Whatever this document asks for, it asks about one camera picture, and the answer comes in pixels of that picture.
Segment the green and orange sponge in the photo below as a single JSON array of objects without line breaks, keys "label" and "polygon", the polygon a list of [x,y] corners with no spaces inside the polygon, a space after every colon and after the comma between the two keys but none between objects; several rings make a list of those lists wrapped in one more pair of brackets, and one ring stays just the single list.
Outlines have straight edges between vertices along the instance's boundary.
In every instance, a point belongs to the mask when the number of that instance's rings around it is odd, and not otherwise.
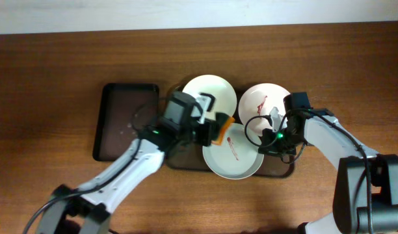
[{"label": "green and orange sponge", "polygon": [[213,122],[211,143],[220,146],[226,131],[234,121],[235,119],[232,116],[223,112],[216,112],[215,121]]}]

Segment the white plate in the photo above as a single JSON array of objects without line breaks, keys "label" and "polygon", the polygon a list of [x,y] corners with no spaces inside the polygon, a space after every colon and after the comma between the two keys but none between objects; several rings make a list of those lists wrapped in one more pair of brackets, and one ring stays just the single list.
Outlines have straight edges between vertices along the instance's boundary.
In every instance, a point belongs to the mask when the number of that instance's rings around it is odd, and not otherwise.
[{"label": "white plate", "polygon": [[206,118],[215,120],[215,114],[222,112],[233,116],[237,108],[237,96],[232,85],[217,75],[201,75],[190,80],[182,92],[195,96],[199,93],[211,94],[215,97],[213,108],[206,113]]},{"label": "white plate", "polygon": [[241,97],[238,105],[240,121],[243,125],[254,116],[269,115],[274,107],[281,116],[285,114],[284,98],[290,95],[280,85],[261,83],[249,88]]}]

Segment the pale green plate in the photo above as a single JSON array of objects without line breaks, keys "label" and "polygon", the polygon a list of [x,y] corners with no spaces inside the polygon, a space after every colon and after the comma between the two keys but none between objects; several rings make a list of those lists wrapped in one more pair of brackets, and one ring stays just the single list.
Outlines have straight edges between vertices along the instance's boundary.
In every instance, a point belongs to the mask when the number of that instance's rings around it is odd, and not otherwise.
[{"label": "pale green plate", "polygon": [[244,125],[233,123],[221,145],[202,148],[204,161],[212,172],[226,179],[245,179],[255,174],[263,164],[264,155],[258,152],[245,136]]}]

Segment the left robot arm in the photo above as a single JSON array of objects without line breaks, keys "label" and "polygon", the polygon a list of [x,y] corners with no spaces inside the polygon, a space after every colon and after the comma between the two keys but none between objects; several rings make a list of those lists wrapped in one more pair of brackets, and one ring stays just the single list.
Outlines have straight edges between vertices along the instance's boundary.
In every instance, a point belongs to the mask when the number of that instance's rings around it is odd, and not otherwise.
[{"label": "left robot arm", "polygon": [[133,189],[158,171],[166,156],[182,144],[219,142],[224,124],[206,119],[176,124],[162,119],[146,126],[130,147],[94,179],[72,190],[59,186],[36,212],[37,233],[109,233],[111,216]]}]

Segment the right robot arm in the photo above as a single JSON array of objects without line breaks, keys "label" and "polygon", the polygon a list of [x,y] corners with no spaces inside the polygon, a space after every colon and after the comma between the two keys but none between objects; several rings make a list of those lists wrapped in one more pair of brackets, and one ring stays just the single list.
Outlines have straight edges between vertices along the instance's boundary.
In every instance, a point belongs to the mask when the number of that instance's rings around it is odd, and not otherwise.
[{"label": "right robot arm", "polygon": [[345,130],[327,109],[277,110],[264,117],[259,150],[281,157],[296,147],[316,147],[336,168],[332,213],[302,223],[297,233],[398,232],[398,156],[383,155]]}]

